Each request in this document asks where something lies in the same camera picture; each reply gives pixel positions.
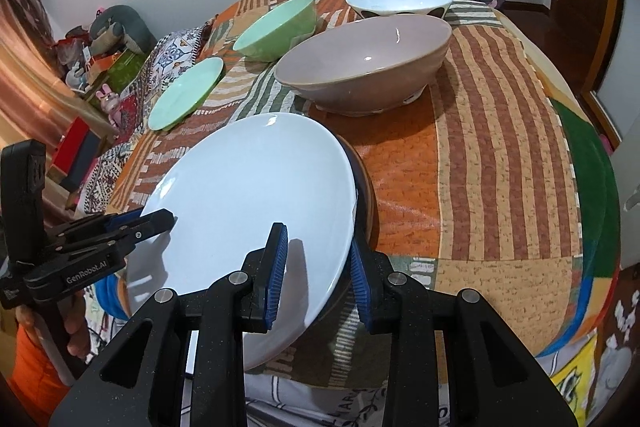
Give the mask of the left hand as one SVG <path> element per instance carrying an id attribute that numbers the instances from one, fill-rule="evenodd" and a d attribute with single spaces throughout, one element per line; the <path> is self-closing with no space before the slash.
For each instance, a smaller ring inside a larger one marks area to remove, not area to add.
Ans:
<path id="1" fill-rule="evenodd" d="M 64 314 L 64 325 L 67 334 L 70 335 L 67 350 L 71 355 L 81 360 L 85 360 L 90 351 L 90 334 L 85 313 L 85 291 L 77 291 L 73 298 L 70 299 L 70 307 Z M 41 343 L 37 334 L 35 313 L 29 307 L 18 306 L 15 309 L 15 317 L 29 340 L 40 348 Z"/>

